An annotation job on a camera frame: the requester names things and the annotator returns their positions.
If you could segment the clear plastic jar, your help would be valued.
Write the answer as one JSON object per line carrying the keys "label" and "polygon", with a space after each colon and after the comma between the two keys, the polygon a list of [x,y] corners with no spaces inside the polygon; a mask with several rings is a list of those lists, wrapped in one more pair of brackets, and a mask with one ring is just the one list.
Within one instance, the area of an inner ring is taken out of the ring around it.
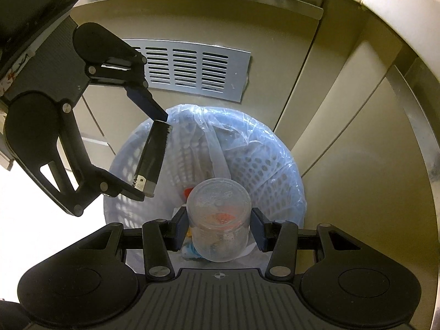
{"label": "clear plastic jar", "polygon": [[193,247],[204,259],[222,263],[247,247],[251,198],[243,186],[226,178],[198,184],[186,201]]}

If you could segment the grey cabinet vent grille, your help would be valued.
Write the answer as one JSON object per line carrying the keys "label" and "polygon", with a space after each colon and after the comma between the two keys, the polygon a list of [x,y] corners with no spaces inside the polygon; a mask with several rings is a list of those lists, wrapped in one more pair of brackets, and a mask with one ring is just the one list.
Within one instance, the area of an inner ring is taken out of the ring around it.
{"label": "grey cabinet vent grille", "polygon": [[153,89],[239,103],[248,84],[249,51],[174,40],[127,40],[147,58]]}

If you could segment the beige cabinet door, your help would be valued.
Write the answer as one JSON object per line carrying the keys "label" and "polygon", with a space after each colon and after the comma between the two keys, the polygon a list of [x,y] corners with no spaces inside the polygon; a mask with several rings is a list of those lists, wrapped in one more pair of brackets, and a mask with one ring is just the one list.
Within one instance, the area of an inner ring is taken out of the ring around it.
{"label": "beige cabinet door", "polygon": [[274,128],[318,27],[318,18],[243,0],[112,0],[77,7],[147,57],[163,108],[243,111]]}

